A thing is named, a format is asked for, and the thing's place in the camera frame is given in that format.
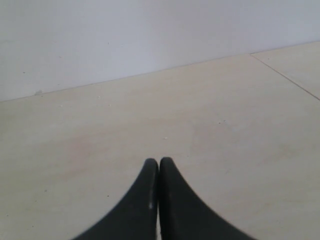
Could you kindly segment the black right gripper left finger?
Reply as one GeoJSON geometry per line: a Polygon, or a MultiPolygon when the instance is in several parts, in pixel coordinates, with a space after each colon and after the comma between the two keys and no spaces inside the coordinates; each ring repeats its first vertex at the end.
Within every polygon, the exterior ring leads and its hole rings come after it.
{"type": "Polygon", "coordinates": [[[158,173],[157,161],[146,159],[136,180],[117,205],[75,239],[155,240],[158,173]]]}

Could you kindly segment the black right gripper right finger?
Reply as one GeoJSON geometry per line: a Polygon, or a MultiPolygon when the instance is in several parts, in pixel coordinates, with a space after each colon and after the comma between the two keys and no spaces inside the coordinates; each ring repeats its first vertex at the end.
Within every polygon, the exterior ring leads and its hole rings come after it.
{"type": "Polygon", "coordinates": [[[159,220],[163,240],[251,240],[208,207],[185,181],[174,161],[159,165],[159,220]]]}

